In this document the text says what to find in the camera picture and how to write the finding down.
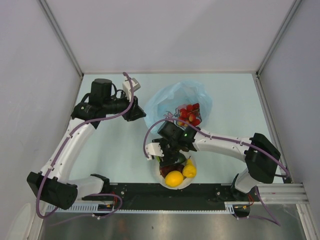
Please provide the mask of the light blue plastic bag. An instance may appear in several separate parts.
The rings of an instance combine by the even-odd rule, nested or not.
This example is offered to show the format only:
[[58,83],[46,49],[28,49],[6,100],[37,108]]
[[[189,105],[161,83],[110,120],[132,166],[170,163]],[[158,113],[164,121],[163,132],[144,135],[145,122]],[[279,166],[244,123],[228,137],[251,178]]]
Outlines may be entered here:
[[181,81],[160,89],[146,103],[145,124],[150,128],[155,122],[164,118],[181,118],[181,111],[188,105],[195,107],[192,113],[196,123],[204,127],[213,107],[213,99],[207,93],[205,86],[197,81]]

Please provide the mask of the yellow fake pear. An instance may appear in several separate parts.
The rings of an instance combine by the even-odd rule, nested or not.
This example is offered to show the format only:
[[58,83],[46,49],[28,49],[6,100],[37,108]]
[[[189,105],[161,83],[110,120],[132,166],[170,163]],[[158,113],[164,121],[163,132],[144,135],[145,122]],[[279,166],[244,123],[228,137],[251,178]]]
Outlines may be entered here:
[[197,175],[197,168],[190,158],[188,158],[186,161],[186,164],[182,170],[182,175],[186,178],[194,178]]

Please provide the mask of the dark green fake avocado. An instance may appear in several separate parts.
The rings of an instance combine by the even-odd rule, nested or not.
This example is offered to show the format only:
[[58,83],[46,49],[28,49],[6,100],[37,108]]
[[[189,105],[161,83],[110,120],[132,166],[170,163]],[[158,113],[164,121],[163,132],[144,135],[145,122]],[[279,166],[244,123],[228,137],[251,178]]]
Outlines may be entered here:
[[184,154],[182,154],[181,152],[178,154],[177,156],[177,160],[174,162],[175,164],[181,165],[184,162],[186,162],[187,158]]

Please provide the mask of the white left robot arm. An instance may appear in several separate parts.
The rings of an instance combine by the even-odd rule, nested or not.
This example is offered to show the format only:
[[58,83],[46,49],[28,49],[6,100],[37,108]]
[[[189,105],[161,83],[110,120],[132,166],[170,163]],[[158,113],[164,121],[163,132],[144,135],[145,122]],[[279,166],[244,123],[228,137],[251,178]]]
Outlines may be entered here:
[[100,122],[123,117],[131,122],[144,118],[146,113],[138,104],[135,92],[141,85],[128,77],[117,89],[109,79],[97,78],[74,107],[67,130],[57,149],[39,172],[30,172],[27,183],[40,202],[67,210],[76,200],[95,195],[100,200],[110,196],[109,179],[91,174],[87,178],[70,181],[70,173],[83,146],[97,130]]

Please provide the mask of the yellow fake lemon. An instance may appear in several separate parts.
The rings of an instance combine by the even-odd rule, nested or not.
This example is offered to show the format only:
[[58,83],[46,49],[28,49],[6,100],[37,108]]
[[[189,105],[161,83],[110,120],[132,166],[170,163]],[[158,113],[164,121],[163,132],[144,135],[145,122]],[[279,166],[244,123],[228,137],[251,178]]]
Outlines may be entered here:
[[165,184],[168,187],[175,188],[184,181],[184,176],[181,172],[174,170],[167,174],[164,179]]

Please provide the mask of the dark red fake plum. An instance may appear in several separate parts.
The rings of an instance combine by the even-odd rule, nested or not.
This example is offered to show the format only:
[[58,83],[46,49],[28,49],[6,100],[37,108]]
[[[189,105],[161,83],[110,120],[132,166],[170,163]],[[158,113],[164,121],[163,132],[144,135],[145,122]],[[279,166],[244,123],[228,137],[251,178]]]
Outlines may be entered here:
[[179,171],[180,173],[182,173],[184,167],[185,166],[183,164],[164,166],[159,168],[159,172],[160,172],[160,175],[163,178],[165,178],[168,175],[168,173],[172,171]]

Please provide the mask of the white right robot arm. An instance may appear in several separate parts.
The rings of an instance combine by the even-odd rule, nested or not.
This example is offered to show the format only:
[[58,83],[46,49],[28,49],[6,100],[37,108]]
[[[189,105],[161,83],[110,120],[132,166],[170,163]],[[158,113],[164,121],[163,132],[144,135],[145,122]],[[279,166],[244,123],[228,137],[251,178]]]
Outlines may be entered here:
[[160,166],[174,165],[183,152],[213,152],[238,159],[246,164],[231,184],[230,194],[242,201],[258,184],[271,184],[276,177],[280,152],[263,135],[229,137],[212,135],[199,127],[188,125],[181,128],[165,121],[157,131],[160,136],[144,145],[149,160],[159,158]]

